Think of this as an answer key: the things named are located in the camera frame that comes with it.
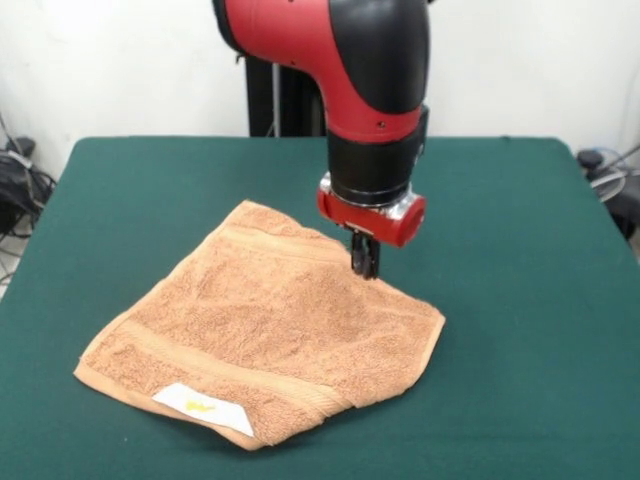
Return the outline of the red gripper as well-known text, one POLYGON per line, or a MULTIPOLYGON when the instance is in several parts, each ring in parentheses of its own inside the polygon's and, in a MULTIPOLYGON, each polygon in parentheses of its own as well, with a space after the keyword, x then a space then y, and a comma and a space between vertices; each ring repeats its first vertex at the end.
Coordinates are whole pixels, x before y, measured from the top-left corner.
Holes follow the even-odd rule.
POLYGON ((426 199, 411 190, 397 202, 383 207, 351 205, 321 188, 316 197, 324 217, 338 226, 355 230, 351 236, 351 269, 355 274, 365 274, 366 278, 379 276, 379 242, 404 247, 416 236, 426 212, 426 199), (363 233, 373 239, 367 239, 363 233))

